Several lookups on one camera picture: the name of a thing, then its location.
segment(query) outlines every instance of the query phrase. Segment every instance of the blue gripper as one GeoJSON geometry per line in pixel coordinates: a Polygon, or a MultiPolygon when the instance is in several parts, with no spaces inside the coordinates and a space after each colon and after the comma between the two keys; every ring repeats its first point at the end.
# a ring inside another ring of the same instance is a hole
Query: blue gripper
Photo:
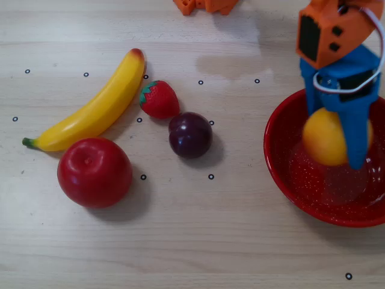
{"type": "Polygon", "coordinates": [[[351,95],[333,95],[316,90],[313,77],[319,72],[319,83],[331,89],[353,89],[367,80],[377,69],[380,59],[368,48],[360,45],[339,61],[320,70],[301,59],[301,74],[305,81],[309,115],[321,107],[337,112],[348,147],[349,164],[360,169],[368,151],[369,108],[378,99],[380,77],[351,95]]]}

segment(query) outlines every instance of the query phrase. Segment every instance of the banana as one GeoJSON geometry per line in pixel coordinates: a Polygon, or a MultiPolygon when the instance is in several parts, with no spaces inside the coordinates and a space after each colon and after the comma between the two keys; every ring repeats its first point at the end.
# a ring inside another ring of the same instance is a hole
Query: banana
{"type": "Polygon", "coordinates": [[[23,145],[54,152],[63,151],[83,138],[97,137],[131,103],[141,84],[144,67],[142,51],[129,51],[106,86],[87,105],[45,131],[39,138],[24,138],[23,145]]]}

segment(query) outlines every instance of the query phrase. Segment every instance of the banana tip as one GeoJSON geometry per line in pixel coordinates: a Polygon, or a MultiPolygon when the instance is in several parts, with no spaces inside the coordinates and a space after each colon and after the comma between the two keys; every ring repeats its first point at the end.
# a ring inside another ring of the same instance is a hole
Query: banana tip
{"type": "Polygon", "coordinates": [[[144,55],[143,55],[143,52],[142,50],[140,50],[139,48],[133,48],[131,49],[130,53],[136,55],[137,57],[141,58],[144,60],[144,55]]]}

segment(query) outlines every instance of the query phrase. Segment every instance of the orange plastic piece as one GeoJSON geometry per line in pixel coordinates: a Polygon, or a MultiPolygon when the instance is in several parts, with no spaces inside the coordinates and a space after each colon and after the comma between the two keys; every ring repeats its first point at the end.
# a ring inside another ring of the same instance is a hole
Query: orange plastic piece
{"type": "Polygon", "coordinates": [[[198,9],[205,9],[206,8],[205,0],[195,0],[195,5],[198,9]]]}
{"type": "Polygon", "coordinates": [[[233,10],[233,8],[235,7],[235,5],[236,5],[237,2],[238,2],[238,0],[235,1],[232,5],[229,5],[229,6],[227,6],[227,7],[222,8],[222,9],[220,10],[221,14],[222,14],[222,15],[229,15],[230,12],[231,12],[231,10],[233,10]]]}
{"type": "Polygon", "coordinates": [[[238,0],[174,0],[183,15],[190,15],[195,8],[206,9],[209,13],[219,11],[222,15],[228,15],[238,0]]]}
{"type": "Polygon", "coordinates": [[[238,0],[206,0],[206,11],[214,13],[228,6],[234,7],[237,2],[238,0]]]}
{"type": "Polygon", "coordinates": [[[371,9],[380,18],[379,0],[312,0],[300,11],[297,53],[321,69],[355,50],[373,32],[372,22],[357,8],[371,9]]]}
{"type": "Polygon", "coordinates": [[[178,6],[179,10],[183,15],[188,16],[195,9],[196,0],[174,0],[175,4],[178,6]]]}

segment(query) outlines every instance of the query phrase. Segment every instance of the white cable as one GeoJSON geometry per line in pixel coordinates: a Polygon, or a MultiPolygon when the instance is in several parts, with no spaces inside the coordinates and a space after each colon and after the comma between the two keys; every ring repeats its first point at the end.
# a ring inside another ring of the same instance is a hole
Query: white cable
{"type": "Polygon", "coordinates": [[[313,85],[317,90],[319,90],[321,92],[325,92],[325,93],[329,93],[329,94],[349,95],[349,94],[355,93],[355,92],[361,90],[362,88],[364,88],[373,79],[375,79],[377,77],[377,75],[379,75],[381,73],[381,70],[382,70],[382,68],[384,66],[384,62],[385,62],[385,30],[384,30],[384,26],[381,24],[380,20],[378,20],[377,16],[373,13],[372,10],[370,10],[368,8],[364,8],[364,7],[361,7],[358,9],[362,13],[367,15],[367,17],[372,21],[372,23],[376,27],[378,33],[380,34],[380,37],[381,37],[380,65],[378,66],[378,69],[376,70],[376,72],[370,78],[368,78],[365,82],[363,82],[361,85],[359,85],[358,87],[356,87],[354,89],[328,89],[328,88],[326,88],[326,87],[324,87],[318,83],[318,81],[317,81],[318,72],[317,72],[313,77],[313,85]]]}

